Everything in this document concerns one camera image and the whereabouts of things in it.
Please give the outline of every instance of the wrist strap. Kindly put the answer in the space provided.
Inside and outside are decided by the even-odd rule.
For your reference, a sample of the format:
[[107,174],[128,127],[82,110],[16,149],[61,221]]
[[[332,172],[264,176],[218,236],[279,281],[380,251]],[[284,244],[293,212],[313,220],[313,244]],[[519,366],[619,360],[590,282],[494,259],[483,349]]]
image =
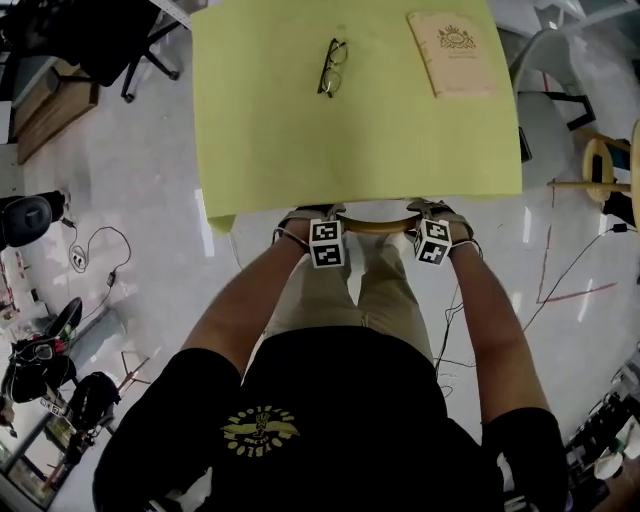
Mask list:
[[278,233],[280,235],[280,238],[287,237],[290,240],[293,240],[295,243],[297,243],[300,247],[302,247],[302,250],[305,253],[309,252],[309,244],[307,242],[305,242],[304,240],[302,240],[301,238],[298,238],[296,235],[294,235],[293,233],[287,231],[284,228],[281,227],[277,227],[276,229],[273,230],[273,241],[272,241],[272,245],[275,243],[276,241],[276,233]]

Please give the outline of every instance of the hand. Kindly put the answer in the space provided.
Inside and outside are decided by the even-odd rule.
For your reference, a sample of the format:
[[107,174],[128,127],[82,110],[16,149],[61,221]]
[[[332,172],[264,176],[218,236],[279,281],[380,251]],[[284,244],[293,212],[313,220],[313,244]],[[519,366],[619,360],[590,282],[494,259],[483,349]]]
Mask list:
[[411,203],[407,207],[407,210],[420,212],[427,219],[434,221],[446,220],[449,222],[449,232],[451,233],[451,241],[454,245],[473,238],[473,229],[471,229],[467,219],[455,213],[443,201],[434,203],[420,199]]

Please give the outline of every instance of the shiny floor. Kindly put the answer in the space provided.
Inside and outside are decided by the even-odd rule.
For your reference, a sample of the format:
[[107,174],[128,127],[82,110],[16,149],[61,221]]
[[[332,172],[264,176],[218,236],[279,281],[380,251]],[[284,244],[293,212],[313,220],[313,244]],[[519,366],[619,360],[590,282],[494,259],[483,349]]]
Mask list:
[[[597,29],[572,36],[571,47],[597,128],[612,137],[629,138],[640,118],[640,86],[628,59]],[[239,216],[233,232],[238,261],[228,236],[210,234],[199,200],[190,35],[174,34],[161,50],[163,58],[181,67],[178,82],[147,68],[131,105],[120,99],[118,84],[103,89],[96,109],[24,167],[27,193],[60,187],[70,192],[71,216],[81,244],[86,245],[95,229],[104,225],[126,234],[133,256],[118,271],[106,305],[125,323],[126,342],[142,355],[155,355],[144,372],[151,379],[179,349],[210,300],[239,271],[238,262],[244,266],[268,247],[271,230],[285,213]],[[567,170],[567,175],[577,177],[578,168]],[[554,194],[540,188],[498,201],[447,201],[471,220],[485,259],[523,324],[580,251],[614,223],[601,215],[586,194],[576,191]],[[362,219],[389,220],[403,216],[404,204],[350,205],[349,212]],[[609,389],[613,374],[638,342],[637,236],[609,233],[598,240],[553,292],[556,300],[527,329],[540,379],[565,437]],[[92,243],[88,271],[79,275],[69,270],[67,260],[73,237],[72,230],[55,225],[26,251],[35,285],[54,311],[78,295],[86,311],[97,306],[107,292],[107,274],[127,255],[117,235],[103,233]],[[350,240],[349,245],[354,259],[350,286],[355,293],[361,258],[357,244]],[[453,271],[449,265],[441,269],[417,265],[410,254],[405,261],[437,353],[445,328],[444,310],[456,288]],[[462,314],[453,322],[445,358],[473,364]],[[479,438],[474,370],[443,363],[440,383],[451,386],[445,390],[451,391],[447,398],[451,417]],[[117,410],[118,417],[141,391],[143,386],[132,389]],[[96,456],[87,456],[83,464],[95,463]],[[72,475],[67,486],[74,485],[74,478],[81,476]],[[88,492],[86,486],[82,492]],[[56,500],[54,509],[74,509],[63,501],[63,496]]]

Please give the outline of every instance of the white chair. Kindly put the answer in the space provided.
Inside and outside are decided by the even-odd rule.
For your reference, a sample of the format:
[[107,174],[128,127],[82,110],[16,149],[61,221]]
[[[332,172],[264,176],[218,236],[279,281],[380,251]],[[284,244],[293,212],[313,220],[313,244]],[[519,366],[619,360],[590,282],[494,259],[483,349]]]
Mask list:
[[[526,71],[537,70],[556,80],[563,92],[523,91]],[[569,43],[561,32],[536,34],[509,69],[515,95],[522,150],[524,189],[546,185],[574,156],[571,132],[595,120],[589,99],[571,66]],[[581,103],[585,114],[567,123],[554,101]]]

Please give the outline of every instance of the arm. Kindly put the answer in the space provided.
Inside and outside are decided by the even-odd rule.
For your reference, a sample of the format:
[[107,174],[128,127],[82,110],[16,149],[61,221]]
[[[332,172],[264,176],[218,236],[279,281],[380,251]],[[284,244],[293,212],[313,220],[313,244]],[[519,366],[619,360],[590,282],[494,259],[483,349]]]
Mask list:
[[514,409],[549,410],[527,340],[500,282],[475,248],[451,253],[476,355],[482,422]]
[[[287,231],[309,237],[309,221],[293,219]],[[295,241],[282,237],[238,274],[213,300],[182,349],[217,352],[244,375],[253,347],[264,331],[289,275],[304,256]]]

